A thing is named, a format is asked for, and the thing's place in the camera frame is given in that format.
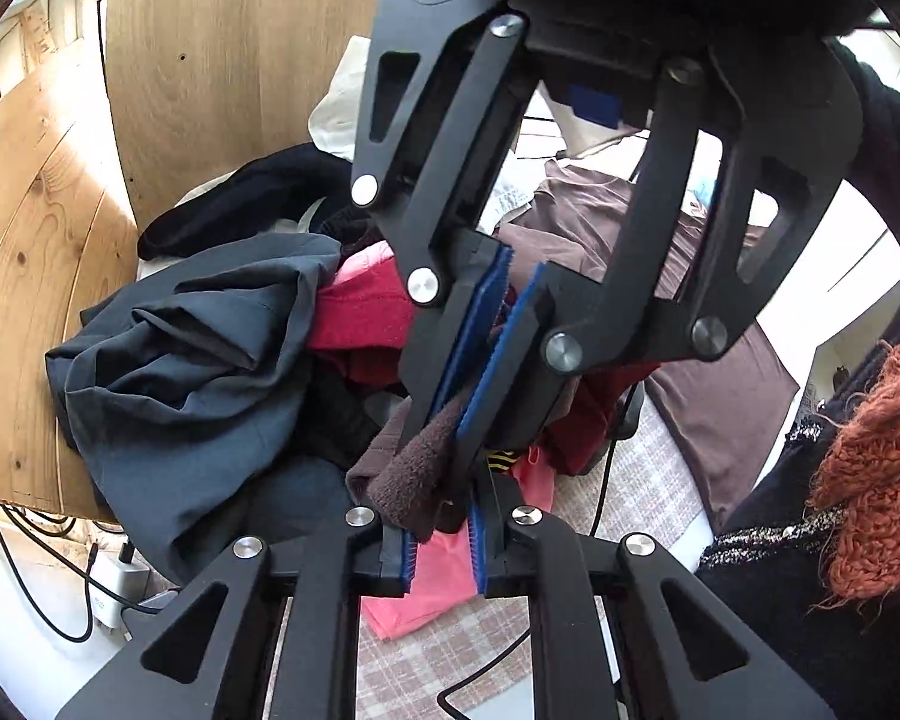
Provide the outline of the brown fleece garment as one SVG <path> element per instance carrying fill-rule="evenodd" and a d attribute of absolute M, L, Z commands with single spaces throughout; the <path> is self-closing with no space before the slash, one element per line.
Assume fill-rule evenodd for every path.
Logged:
<path fill-rule="evenodd" d="M 452 227 L 478 231 L 473 223 L 486 203 L 493 172 L 491 166 L 437 160 L 403 177 L 390 164 L 357 158 L 352 201 L 374 218 L 398 265 L 402 227 L 429 234 Z M 674 161 L 649 167 L 635 184 L 603 277 L 592 280 L 580 273 L 585 283 L 566 314 L 569 330 L 582 341 L 583 364 L 567 382 L 589 372 L 651 362 L 721 358 L 756 320 L 813 231 L 798 218 L 813 208 L 813 182 L 767 154 L 734 149 L 720 166 L 706 229 L 685 282 L 673 296 L 660 298 L 656 283 L 678 227 L 685 176 L 685 168 Z M 475 390 L 504 325 L 496 317 L 468 379 L 450 400 L 463 387 Z M 439 413 L 419 431 L 405 427 L 400 445 L 436 424 Z M 466 496 L 482 452 L 459 454 L 453 440 L 442 460 L 424 466 L 422 483 L 395 493 L 406 512 L 382 517 L 421 543 L 439 528 L 453 532 L 466 515 Z"/>

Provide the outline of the pink cloth piece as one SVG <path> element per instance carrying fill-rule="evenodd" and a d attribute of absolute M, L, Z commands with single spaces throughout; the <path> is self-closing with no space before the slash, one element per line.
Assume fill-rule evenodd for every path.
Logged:
<path fill-rule="evenodd" d="M 390 245 L 375 242 L 367 249 L 349 255 L 338 273 L 346 266 L 364 268 L 385 259 L 397 263 Z M 436 424 L 427 427 L 406 445 L 398 444 L 398 440 L 403 433 L 409 405 L 398 406 L 361 458 L 347 470 L 346 484 L 352 499 L 372 505 L 388 518 L 404 514 L 406 509 L 395 502 L 395 493 L 409 491 L 422 483 L 424 466 L 442 460 L 452 449 L 458 423 L 472 393 L 473 388 L 463 387 L 440 411 Z M 416 567 L 408 593 L 390 600 L 367 600 L 364 617 L 380 639 L 398 639 L 475 598 L 477 591 L 468 535 L 436 532 L 416 548 Z"/>

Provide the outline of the red garment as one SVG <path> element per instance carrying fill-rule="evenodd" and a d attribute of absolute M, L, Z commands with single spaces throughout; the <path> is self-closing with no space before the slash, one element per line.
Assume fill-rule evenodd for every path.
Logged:
<path fill-rule="evenodd" d="M 397 264 L 346 266 L 317 296 L 302 362 L 308 372 L 294 439 L 301 449 L 349 470 L 380 432 L 364 410 L 367 395 L 398 383 L 398 362 L 414 320 Z M 582 475 L 617 421 L 617 400 L 656 366 L 589 372 L 569 408 L 551 416 L 533 440 L 541 458 L 563 475 Z"/>

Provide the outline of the plaid pink bed sheet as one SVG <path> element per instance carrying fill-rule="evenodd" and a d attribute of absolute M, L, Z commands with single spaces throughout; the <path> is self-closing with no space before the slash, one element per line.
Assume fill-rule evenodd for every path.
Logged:
<path fill-rule="evenodd" d="M 499 500 L 482 516 L 486 532 L 467 533 L 475 598 L 398 639 L 377 637 L 362 605 L 357 717 L 440 717 L 437 695 L 453 683 L 463 688 L 450 702 L 468 717 L 530 717 L 532 651 L 518 638 L 528 626 L 536 556 L 523 530 L 502 523 L 517 502 L 605 541 L 646 533 L 688 569 L 712 538 L 689 466 L 653 403 L 640 408 L 634 437 L 590 473 L 561 475 L 533 449 L 496 488 Z M 517 650 L 509 653 L 512 644 Z"/>

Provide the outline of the black garment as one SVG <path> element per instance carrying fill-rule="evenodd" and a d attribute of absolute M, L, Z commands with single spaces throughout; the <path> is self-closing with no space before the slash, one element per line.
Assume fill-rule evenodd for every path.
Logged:
<path fill-rule="evenodd" d="M 279 220 L 300 223 L 318 202 L 308 229 L 355 244 L 372 220 L 351 203 L 351 164 L 302 143 L 253 160 L 225 181 L 157 216 L 137 239 L 141 260 L 189 257 L 268 231 Z"/>

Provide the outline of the light wooden board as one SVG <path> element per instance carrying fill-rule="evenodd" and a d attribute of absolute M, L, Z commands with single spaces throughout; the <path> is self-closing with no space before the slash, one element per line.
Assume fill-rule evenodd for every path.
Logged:
<path fill-rule="evenodd" d="M 377 0 L 107 0 L 105 75 L 139 226 L 212 177 L 305 142 Z"/>

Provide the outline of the dark slate blue garment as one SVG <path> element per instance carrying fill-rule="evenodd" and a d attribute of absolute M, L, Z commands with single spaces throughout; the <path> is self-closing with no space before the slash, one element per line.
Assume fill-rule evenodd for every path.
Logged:
<path fill-rule="evenodd" d="M 118 289 L 46 353 L 66 444 L 173 582 L 240 536 L 295 538 L 351 504 L 344 472 L 377 427 L 305 349 L 338 265 L 320 234 L 219 245 Z"/>

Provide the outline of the pine plank headboard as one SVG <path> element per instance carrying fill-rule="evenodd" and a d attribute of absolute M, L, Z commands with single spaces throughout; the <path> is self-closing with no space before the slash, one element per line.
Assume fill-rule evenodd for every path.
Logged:
<path fill-rule="evenodd" d="M 109 520 L 69 449 L 45 355 L 136 275 L 98 50 L 58 50 L 0 101 L 0 502 Z"/>

